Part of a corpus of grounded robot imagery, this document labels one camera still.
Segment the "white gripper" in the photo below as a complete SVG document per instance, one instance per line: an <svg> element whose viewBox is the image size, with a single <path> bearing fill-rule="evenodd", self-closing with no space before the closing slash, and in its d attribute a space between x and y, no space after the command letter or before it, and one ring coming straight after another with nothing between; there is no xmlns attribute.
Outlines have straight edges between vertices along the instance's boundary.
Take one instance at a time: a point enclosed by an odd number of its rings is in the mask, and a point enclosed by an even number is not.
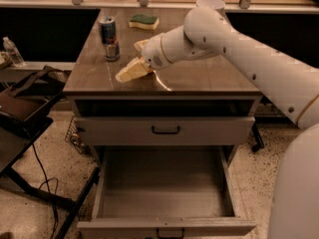
<svg viewBox="0 0 319 239"><path fill-rule="evenodd" d="M172 61L165 53L164 40L165 33L160 33L149 40L136 41L134 47L138 52L142 52L142 56L132 59L123 67L116 74L116 80L125 83L146 76L153 70L162 70L169 67Z"/></svg>

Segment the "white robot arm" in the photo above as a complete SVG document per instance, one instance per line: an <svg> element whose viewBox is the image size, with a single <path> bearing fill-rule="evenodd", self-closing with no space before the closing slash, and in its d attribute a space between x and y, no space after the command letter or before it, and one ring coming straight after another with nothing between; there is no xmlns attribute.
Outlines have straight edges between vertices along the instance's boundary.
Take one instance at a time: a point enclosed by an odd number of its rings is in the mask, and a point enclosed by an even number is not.
<svg viewBox="0 0 319 239"><path fill-rule="evenodd" d="M176 62L222 55L302 132L277 172L267 239L319 239L319 71L237 32L213 6L189 11L183 24L150 38L121 69L123 83Z"/></svg>

